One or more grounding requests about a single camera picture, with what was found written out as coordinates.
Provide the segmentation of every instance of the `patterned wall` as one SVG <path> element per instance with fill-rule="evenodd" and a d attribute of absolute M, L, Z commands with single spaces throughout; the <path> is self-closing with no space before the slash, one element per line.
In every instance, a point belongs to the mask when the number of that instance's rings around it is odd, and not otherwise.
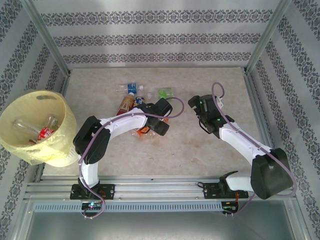
<path fill-rule="evenodd" d="M 0 56 L 0 113 L 25 90 L 61 90 L 64 75 L 18 0 L 0 0 Z M 35 169 L 0 145 L 0 240 L 11 234 Z"/>
<path fill-rule="evenodd" d="M 320 239 L 320 6 L 289 5 L 251 73 L 273 144 L 288 154 L 311 239 Z"/>
<path fill-rule="evenodd" d="M 279 0 L 36 0 L 69 68 L 246 66 Z"/>

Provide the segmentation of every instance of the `red bottle label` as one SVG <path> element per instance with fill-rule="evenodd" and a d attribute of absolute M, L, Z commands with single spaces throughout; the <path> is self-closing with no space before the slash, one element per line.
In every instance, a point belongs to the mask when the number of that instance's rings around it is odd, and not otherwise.
<path fill-rule="evenodd" d="M 45 139 L 46 137 L 50 136 L 54 132 L 55 132 L 54 130 L 47 128 L 47 127 L 44 127 L 44 128 L 42 128 L 41 132 L 39 133 L 38 140 Z"/>

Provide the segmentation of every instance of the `decorative wallpaper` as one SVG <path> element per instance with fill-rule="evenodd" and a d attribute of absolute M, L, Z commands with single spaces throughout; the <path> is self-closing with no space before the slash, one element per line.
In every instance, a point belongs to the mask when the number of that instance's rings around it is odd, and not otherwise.
<path fill-rule="evenodd" d="M 70 69 L 245 67 L 279 0 L 37 0 Z"/>
<path fill-rule="evenodd" d="M 19 0 L 0 0 L 0 114 L 28 89 L 59 92 L 65 76 Z M 35 166 L 0 145 L 0 240 L 12 234 Z"/>
<path fill-rule="evenodd" d="M 313 0 L 289 5 L 251 73 L 273 144 L 285 149 L 297 180 L 296 195 L 311 239 L 320 239 L 320 43 L 316 6 Z"/>

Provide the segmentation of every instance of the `yellow bin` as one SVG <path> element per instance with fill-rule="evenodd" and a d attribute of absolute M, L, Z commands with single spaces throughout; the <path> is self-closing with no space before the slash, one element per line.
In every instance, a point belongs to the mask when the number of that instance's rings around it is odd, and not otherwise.
<path fill-rule="evenodd" d="M 30 136 L 12 127 L 17 119 L 43 126 L 49 115 L 58 118 L 60 127 L 35 145 L 28 144 Z M 0 143 L 10 153 L 31 165 L 47 163 L 54 167 L 65 167 L 74 163 L 78 159 L 73 145 L 76 131 L 76 118 L 64 97 L 47 90 L 19 97 L 0 116 Z"/>

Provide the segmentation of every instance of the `beige floor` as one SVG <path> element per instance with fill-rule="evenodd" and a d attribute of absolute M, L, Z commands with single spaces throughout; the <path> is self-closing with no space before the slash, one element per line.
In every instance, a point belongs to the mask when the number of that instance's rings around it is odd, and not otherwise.
<path fill-rule="evenodd" d="M 211 93 L 213 82 L 225 88 L 223 110 L 259 140 L 259 133 L 240 68 L 101 68 L 74 69 L 66 100 L 78 127 L 92 115 L 98 119 L 113 117 L 123 95 L 116 84 L 136 82 L 146 92 L 173 87 L 185 103 L 184 113 L 169 121 L 165 136 L 141 140 L 129 132 L 117 136 L 108 145 L 99 162 L 99 175 L 113 176 L 219 176 L 227 172 L 249 171 L 248 162 L 226 142 L 207 134 L 198 125 L 188 100 L 194 95 Z M 180 111 L 172 100 L 173 113 Z M 76 163 L 62 168 L 46 165 L 44 175 L 77 175 Z"/>

